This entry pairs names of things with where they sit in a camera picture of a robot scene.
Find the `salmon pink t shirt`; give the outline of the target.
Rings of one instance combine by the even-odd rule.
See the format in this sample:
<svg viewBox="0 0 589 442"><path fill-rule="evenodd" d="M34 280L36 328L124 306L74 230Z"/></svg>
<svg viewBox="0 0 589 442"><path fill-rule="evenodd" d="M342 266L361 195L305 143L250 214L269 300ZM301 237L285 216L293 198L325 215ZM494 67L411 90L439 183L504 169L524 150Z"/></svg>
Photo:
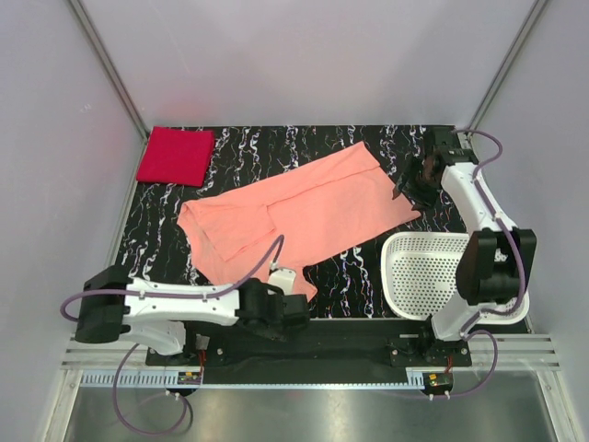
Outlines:
<svg viewBox="0 0 589 442"><path fill-rule="evenodd" d="M419 217L364 143L297 169L184 203L178 224L193 266L214 285L251 270L278 236L281 266L296 273L294 292L317 289L303 270Z"/></svg>

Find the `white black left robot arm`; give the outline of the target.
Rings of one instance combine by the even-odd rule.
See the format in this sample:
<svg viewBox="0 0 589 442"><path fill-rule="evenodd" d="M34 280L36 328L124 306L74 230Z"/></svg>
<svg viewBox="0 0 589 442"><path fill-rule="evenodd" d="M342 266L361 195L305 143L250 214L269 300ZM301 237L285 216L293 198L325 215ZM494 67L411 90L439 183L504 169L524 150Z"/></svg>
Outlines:
<svg viewBox="0 0 589 442"><path fill-rule="evenodd" d="M306 295L294 293L295 272L278 268L228 285L171 285L130 277L113 265L84 284L75 317L75 341L145 345L181 365L198 355L191 322L240 326L262 338L283 340L310 321Z"/></svg>

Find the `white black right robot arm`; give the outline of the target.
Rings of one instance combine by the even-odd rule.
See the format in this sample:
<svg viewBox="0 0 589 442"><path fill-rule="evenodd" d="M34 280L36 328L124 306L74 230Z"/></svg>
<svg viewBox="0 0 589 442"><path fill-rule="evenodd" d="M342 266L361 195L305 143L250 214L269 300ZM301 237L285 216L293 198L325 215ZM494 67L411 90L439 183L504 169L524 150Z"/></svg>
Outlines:
<svg viewBox="0 0 589 442"><path fill-rule="evenodd" d="M432 333L417 344L419 357L429 365L442 363L451 353L450 342L466 338L484 317L512 317L527 292L537 237L502 210L481 170L481 164L471 161L445 164L440 154L413 157L393 191L394 198L403 195L420 211L444 191L467 228L468 243L455 272L455 293L429 319Z"/></svg>

